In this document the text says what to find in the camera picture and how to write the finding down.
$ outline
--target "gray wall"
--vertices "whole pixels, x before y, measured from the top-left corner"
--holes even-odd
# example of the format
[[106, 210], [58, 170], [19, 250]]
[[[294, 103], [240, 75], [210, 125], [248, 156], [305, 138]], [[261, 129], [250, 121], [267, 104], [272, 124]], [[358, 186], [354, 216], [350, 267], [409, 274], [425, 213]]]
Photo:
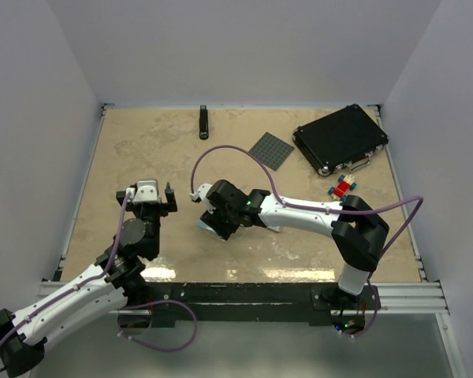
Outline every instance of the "gray wall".
[[473, 378], [473, 0], [444, 0], [383, 107], [414, 224]]
[[100, 100], [383, 102], [440, 0], [49, 0]]
[[97, 109], [45, 0], [0, 0], [0, 309], [53, 274]]

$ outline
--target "table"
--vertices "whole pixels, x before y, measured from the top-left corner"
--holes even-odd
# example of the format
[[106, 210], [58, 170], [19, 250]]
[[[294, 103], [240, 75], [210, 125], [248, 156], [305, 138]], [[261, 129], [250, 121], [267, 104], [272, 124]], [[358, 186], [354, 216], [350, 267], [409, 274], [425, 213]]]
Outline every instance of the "table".
[[[334, 281], [343, 260], [333, 240], [311, 232], [283, 228], [241, 228], [222, 242], [197, 227], [204, 209], [189, 198], [192, 166], [212, 146], [233, 144], [246, 150], [265, 133], [293, 144], [294, 128], [336, 109], [209, 109], [210, 138], [198, 137], [198, 109], [108, 109], [91, 164], [84, 196], [61, 280], [73, 279], [112, 243], [119, 205], [115, 192], [137, 180], [167, 181], [176, 191], [178, 213], [162, 218], [161, 252], [143, 272], [151, 281], [295, 282]], [[374, 113], [367, 111], [374, 118]], [[276, 172], [279, 192], [290, 198], [331, 201], [327, 194], [338, 175], [321, 178], [295, 150]], [[398, 200], [385, 152], [355, 173], [353, 192], [378, 208]], [[227, 179], [242, 191], [269, 189], [261, 168], [235, 150], [217, 150], [201, 163], [195, 186]], [[382, 216], [394, 233], [403, 223], [400, 209]], [[419, 282], [410, 236], [404, 232], [382, 258], [377, 282]]]

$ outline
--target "toy car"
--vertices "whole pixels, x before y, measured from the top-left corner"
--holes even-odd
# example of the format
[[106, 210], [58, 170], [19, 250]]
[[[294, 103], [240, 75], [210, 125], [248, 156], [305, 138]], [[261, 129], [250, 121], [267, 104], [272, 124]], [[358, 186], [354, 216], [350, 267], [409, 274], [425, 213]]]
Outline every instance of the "toy car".
[[333, 197], [333, 199], [337, 201], [344, 201], [345, 199], [347, 199], [347, 195], [345, 194], [345, 192], [347, 190], [353, 191], [354, 189], [356, 189], [357, 184], [355, 181], [356, 179], [353, 175], [348, 175], [347, 177], [341, 175], [340, 177], [338, 177], [338, 186], [331, 187], [328, 190], [328, 195], [331, 195], [331, 197]]

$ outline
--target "baseplate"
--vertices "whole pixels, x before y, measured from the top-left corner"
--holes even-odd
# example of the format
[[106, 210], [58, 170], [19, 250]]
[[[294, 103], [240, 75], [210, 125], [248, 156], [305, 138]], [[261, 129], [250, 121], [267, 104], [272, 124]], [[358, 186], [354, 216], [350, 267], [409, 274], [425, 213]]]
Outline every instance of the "baseplate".
[[276, 171], [292, 153], [294, 147], [266, 132], [249, 153], [264, 165]]

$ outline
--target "black briefcase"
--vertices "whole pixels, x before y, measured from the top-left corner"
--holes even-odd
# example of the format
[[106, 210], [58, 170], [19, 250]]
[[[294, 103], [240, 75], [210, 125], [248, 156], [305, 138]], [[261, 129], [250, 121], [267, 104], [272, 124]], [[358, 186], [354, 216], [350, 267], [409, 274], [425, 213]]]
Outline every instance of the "black briefcase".
[[389, 138], [354, 104], [298, 127], [292, 141], [318, 174], [326, 177], [345, 167], [355, 172], [369, 165]]

